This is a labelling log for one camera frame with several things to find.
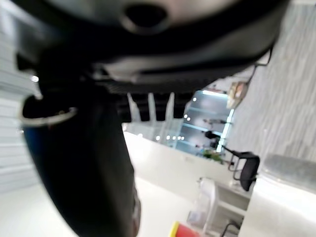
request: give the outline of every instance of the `ceiling light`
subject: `ceiling light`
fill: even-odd
[[[32,82],[38,82],[39,81],[39,78],[37,76],[32,76],[31,77],[31,81]]]
[[[204,90],[204,91],[202,91],[202,93],[204,95],[213,95],[213,96],[218,96],[218,97],[222,97],[222,98],[227,98],[227,94],[217,93],[217,92],[213,92],[213,91],[209,91],[209,90]]]

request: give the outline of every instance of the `white wall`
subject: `white wall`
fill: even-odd
[[[124,133],[135,175],[187,200],[198,196],[197,180],[208,177],[228,185],[227,167],[167,146]]]
[[[39,181],[17,119],[20,102],[34,89],[30,75],[16,69],[14,47],[2,31],[0,11],[0,194]]]

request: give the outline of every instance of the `chair backrest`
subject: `chair backrest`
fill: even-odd
[[[247,159],[240,174],[240,184],[245,191],[249,191],[254,178],[256,177],[260,158]]]

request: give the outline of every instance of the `yellow object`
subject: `yellow object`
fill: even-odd
[[[173,227],[171,229],[169,237],[176,237],[179,225],[180,225],[180,223],[178,221],[173,223]]]

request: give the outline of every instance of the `red object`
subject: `red object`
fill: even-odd
[[[200,235],[189,227],[179,224],[176,237],[200,237]]]

